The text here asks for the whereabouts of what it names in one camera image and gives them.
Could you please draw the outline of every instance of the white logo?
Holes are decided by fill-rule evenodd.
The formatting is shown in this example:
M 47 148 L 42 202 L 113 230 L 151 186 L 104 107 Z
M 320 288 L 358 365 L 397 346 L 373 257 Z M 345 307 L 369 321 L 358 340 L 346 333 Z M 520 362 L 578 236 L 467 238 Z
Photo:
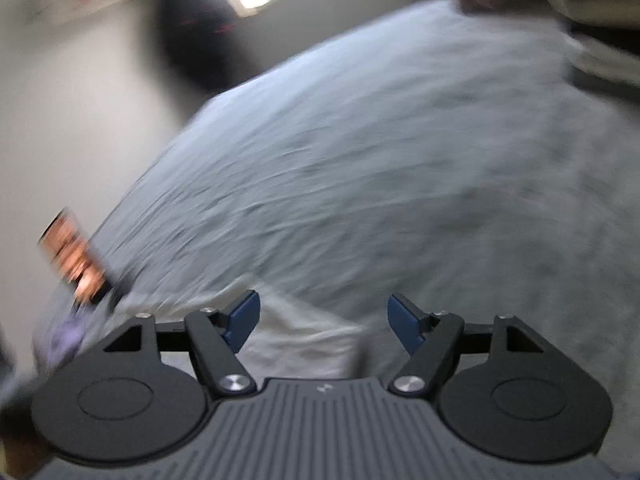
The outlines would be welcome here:
M 323 384 L 322 386 L 316 386 L 316 390 L 318 390 L 321 394 L 327 394 L 330 390 L 333 390 L 334 387 L 330 384 Z

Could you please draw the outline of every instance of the mattress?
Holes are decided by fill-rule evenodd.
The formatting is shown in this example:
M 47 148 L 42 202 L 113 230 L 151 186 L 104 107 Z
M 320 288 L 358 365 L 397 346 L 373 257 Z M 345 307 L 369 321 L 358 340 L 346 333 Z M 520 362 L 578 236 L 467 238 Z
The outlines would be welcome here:
M 421 2 L 213 98 L 94 243 L 141 294 L 251 272 L 359 322 L 382 380 L 392 292 L 515 314 L 610 392 L 602 457 L 637 468 L 640 111 L 562 72 L 552 18 Z

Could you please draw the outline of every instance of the bed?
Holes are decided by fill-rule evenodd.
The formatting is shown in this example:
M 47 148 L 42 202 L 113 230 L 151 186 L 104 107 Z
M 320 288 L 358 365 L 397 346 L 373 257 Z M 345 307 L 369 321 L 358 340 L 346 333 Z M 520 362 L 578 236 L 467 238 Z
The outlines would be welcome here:
M 95 245 L 136 292 L 252 272 L 361 323 L 382 380 L 392 292 L 515 314 L 610 392 L 602 457 L 637 468 L 640 111 L 572 88 L 560 47 L 551 17 L 447 0 L 325 42 L 208 102 Z

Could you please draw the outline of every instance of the silver screw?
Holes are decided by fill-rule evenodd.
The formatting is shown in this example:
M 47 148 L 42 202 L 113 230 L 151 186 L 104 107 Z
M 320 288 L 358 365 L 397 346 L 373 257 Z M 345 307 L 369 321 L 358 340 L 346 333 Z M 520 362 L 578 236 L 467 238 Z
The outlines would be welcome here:
M 218 381 L 220 388 L 228 392 L 241 392 L 251 385 L 249 377 L 239 374 L 225 375 Z
M 404 375 L 402 377 L 398 377 L 394 381 L 396 390 L 399 390 L 400 392 L 404 392 L 406 394 L 419 392 L 426 385 L 427 383 L 424 382 L 424 379 L 415 375 Z

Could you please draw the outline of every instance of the black bag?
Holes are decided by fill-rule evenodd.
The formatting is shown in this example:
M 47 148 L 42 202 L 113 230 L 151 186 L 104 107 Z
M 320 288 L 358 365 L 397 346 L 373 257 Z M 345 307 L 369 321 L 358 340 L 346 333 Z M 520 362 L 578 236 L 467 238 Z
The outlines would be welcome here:
M 233 24 L 221 0 L 160 0 L 158 29 L 169 60 L 206 91 L 231 86 L 228 33 Z

